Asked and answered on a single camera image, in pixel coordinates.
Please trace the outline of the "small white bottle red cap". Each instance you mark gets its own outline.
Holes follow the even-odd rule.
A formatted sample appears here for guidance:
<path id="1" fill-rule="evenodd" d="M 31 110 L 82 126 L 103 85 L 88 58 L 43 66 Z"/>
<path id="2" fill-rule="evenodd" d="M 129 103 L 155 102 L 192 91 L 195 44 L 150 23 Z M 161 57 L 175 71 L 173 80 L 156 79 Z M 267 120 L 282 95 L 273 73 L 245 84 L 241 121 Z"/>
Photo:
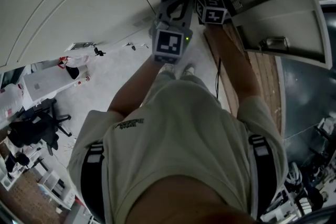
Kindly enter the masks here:
<path id="1" fill-rule="evenodd" d="M 89 76 L 86 76 L 86 77 L 81 77 L 81 78 L 78 78 L 75 82 L 74 82 L 74 86 L 80 86 L 80 85 L 83 85 L 87 82 L 90 81 L 90 77 Z"/>

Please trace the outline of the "white bicycle helmet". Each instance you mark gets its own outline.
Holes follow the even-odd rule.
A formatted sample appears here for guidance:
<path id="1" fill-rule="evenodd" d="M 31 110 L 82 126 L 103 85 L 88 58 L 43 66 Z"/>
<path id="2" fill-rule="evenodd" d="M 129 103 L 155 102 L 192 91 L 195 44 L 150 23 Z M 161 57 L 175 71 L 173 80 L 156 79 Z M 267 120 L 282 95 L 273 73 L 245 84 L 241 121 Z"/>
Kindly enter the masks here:
<path id="1" fill-rule="evenodd" d="M 295 162 L 289 163 L 289 170 L 285 181 L 285 187 L 293 189 L 302 183 L 302 173 Z"/>

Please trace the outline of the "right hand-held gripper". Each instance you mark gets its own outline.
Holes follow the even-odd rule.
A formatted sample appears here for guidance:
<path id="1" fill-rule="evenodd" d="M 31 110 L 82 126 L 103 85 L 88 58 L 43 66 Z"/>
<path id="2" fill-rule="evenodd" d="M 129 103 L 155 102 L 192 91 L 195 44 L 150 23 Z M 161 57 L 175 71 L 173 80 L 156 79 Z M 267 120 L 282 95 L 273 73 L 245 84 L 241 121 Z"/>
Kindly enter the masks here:
<path id="1" fill-rule="evenodd" d="M 222 25 L 227 8 L 223 0 L 195 0 L 195 12 L 202 24 Z"/>

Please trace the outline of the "black office chair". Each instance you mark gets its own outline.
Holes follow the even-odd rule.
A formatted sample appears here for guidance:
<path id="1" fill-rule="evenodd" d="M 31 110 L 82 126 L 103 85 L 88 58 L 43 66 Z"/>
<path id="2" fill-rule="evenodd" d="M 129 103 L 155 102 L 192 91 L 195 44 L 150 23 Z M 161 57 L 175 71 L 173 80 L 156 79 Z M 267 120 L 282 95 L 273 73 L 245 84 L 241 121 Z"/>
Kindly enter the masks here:
<path id="1" fill-rule="evenodd" d="M 10 123 L 8 139 L 19 148 L 44 141 L 49 155 L 52 156 L 53 151 L 58 150 L 57 131 L 64 133 L 67 137 L 72 136 L 61 126 L 62 122 L 71 120 L 71 115 L 58 117 L 55 109 L 56 103 L 57 101 L 53 99 L 48 107 L 34 111 L 31 117 Z"/>

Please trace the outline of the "person's right shoe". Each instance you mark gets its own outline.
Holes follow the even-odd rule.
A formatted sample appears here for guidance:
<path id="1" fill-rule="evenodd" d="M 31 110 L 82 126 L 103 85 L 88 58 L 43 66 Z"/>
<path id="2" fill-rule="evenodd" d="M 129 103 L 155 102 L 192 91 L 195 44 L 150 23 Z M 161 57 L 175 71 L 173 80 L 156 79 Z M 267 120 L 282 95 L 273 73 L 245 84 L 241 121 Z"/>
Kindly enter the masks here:
<path id="1" fill-rule="evenodd" d="M 182 76 L 193 76 L 195 72 L 195 67 L 192 63 L 189 63 L 183 70 Z"/>

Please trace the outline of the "person's left shoe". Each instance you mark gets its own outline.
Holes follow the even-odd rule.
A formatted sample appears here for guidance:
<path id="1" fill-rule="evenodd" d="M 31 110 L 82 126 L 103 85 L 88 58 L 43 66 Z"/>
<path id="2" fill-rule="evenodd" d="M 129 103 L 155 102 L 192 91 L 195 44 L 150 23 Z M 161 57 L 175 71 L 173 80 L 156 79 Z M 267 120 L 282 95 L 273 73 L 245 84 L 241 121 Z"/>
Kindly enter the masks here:
<path id="1" fill-rule="evenodd" d="M 159 72 L 159 75 L 168 76 L 171 79 L 175 79 L 174 66 L 171 64 L 165 64 Z"/>

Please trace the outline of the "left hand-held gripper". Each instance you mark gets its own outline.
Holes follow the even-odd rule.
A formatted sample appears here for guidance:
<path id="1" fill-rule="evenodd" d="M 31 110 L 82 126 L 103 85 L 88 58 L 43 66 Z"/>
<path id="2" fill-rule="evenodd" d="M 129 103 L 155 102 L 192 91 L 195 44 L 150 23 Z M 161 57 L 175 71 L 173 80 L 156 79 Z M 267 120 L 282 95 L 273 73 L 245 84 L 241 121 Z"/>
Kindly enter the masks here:
<path id="1" fill-rule="evenodd" d="M 162 2 L 157 19 L 161 21 L 155 21 L 149 31 L 152 38 L 152 59 L 159 63 L 176 65 L 182 59 L 193 36 L 189 29 L 191 0 Z"/>

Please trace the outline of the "white plastic bag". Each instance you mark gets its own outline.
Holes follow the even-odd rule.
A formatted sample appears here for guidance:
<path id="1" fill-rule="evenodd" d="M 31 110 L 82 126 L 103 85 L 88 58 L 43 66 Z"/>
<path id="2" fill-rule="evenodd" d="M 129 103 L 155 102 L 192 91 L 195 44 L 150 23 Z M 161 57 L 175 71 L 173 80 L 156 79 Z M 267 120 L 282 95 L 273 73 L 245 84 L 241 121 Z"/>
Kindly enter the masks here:
<path id="1" fill-rule="evenodd" d="M 23 90 L 18 84 L 0 89 L 0 127 L 8 123 L 23 107 Z"/>

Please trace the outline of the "clear water jug red cap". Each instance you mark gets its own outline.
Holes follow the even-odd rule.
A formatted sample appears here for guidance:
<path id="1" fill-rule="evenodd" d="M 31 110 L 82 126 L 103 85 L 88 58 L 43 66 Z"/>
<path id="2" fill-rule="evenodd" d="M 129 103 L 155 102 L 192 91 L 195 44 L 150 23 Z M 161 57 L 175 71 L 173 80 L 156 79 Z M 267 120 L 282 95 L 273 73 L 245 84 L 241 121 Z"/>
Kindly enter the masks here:
<path id="1" fill-rule="evenodd" d="M 82 70 L 87 70 L 87 64 L 90 60 L 90 56 L 66 56 L 59 58 L 58 67 L 64 69 L 69 68 L 79 68 Z"/>

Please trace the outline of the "person's right forearm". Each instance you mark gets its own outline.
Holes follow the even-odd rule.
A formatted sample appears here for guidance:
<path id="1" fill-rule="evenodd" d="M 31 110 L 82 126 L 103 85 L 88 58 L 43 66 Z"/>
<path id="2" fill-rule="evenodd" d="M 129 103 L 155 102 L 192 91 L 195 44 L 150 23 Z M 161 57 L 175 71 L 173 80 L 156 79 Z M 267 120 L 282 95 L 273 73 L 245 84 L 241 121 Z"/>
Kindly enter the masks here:
<path id="1" fill-rule="evenodd" d="M 206 30 L 214 41 L 230 83 L 236 92 L 238 104 L 242 105 L 249 97 L 260 97 L 259 83 L 250 63 L 224 32 L 223 27 L 207 24 Z"/>

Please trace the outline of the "wooden slat pallet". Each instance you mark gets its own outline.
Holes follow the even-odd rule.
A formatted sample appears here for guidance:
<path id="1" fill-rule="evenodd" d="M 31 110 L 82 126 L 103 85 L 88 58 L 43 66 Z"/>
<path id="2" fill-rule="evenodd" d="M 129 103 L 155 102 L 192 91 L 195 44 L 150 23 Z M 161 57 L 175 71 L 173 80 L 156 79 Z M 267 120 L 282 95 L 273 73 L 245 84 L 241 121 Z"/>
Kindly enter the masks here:
<path id="1" fill-rule="evenodd" d="M 207 30 L 204 31 L 204 36 L 217 67 L 215 85 L 217 88 L 219 84 L 223 86 L 228 101 L 228 109 L 233 115 L 237 115 L 238 98 L 236 92 L 233 89 L 226 70 L 219 59 L 219 54 L 214 41 Z M 276 58 L 274 56 L 255 52 L 243 52 L 243 54 L 256 74 L 257 81 L 260 86 L 261 97 L 267 103 L 280 135 L 284 137 L 286 117 L 285 104 L 281 98 L 284 97 L 285 94 L 281 89 L 283 83 L 279 80 L 281 73 L 278 71 Z"/>

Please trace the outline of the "white water dispenser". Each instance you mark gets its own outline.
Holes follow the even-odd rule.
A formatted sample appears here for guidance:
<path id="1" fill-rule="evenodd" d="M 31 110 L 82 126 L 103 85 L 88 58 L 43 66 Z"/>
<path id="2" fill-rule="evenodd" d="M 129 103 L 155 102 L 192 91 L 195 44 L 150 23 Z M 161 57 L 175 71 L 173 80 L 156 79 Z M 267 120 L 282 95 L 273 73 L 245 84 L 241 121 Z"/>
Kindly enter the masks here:
<path id="1" fill-rule="evenodd" d="M 75 78 L 68 72 L 68 68 L 53 66 L 23 76 L 19 85 L 23 90 L 23 108 L 28 110 L 41 104 L 46 99 L 52 99 L 57 93 L 74 86 L 74 82 L 87 76 L 88 70 L 75 68 Z"/>

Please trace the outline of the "person's shoe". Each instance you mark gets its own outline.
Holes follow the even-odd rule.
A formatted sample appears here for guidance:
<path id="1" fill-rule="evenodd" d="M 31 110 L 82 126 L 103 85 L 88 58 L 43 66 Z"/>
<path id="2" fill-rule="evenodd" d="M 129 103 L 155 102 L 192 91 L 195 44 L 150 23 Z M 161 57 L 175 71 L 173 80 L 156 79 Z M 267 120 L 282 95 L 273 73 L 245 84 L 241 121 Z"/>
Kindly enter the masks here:
<path id="1" fill-rule="evenodd" d="M 174 66 L 171 64 L 165 64 L 159 72 L 159 75 L 168 76 L 171 79 L 175 79 Z"/>
<path id="2" fill-rule="evenodd" d="M 193 76 L 195 72 L 195 67 L 192 63 L 189 63 L 183 70 L 182 76 Z"/>

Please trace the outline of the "person's beige shirt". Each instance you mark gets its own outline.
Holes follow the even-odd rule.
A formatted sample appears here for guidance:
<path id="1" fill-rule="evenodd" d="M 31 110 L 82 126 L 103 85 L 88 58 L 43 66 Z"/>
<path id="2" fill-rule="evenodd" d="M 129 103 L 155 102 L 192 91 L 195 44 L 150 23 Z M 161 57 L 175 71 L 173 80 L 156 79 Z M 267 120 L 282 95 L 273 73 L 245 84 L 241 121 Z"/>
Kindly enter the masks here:
<path id="1" fill-rule="evenodd" d="M 107 224 L 124 224 L 156 181 L 188 176 L 229 205 L 257 216 L 257 193 L 278 192 L 288 163 L 283 140 L 261 97 L 249 97 L 236 116 L 202 85 L 158 75 L 147 100 L 127 117 L 88 113 L 68 165 L 79 198 L 102 191 Z"/>

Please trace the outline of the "person's left forearm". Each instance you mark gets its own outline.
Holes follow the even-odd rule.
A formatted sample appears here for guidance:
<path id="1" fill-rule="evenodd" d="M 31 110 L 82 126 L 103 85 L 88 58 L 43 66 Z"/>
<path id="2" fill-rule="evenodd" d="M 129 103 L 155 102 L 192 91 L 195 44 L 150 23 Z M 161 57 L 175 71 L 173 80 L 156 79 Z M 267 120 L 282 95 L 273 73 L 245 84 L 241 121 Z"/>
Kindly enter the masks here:
<path id="1" fill-rule="evenodd" d="M 155 62 L 149 57 L 119 89 L 112 99 L 108 111 L 117 112 L 123 117 L 127 117 L 138 109 L 163 65 L 163 63 Z"/>

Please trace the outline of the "white open shelf unit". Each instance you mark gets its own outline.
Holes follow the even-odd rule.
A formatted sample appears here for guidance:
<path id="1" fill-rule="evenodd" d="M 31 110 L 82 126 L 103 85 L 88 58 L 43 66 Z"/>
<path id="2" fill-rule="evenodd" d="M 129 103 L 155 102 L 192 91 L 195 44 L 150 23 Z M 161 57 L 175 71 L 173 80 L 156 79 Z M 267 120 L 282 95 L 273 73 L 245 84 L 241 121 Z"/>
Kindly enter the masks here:
<path id="1" fill-rule="evenodd" d="M 53 170 L 45 172 L 37 183 L 42 192 L 53 199 L 57 204 L 71 210 L 75 202 L 75 191 L 57 175 Z"/>

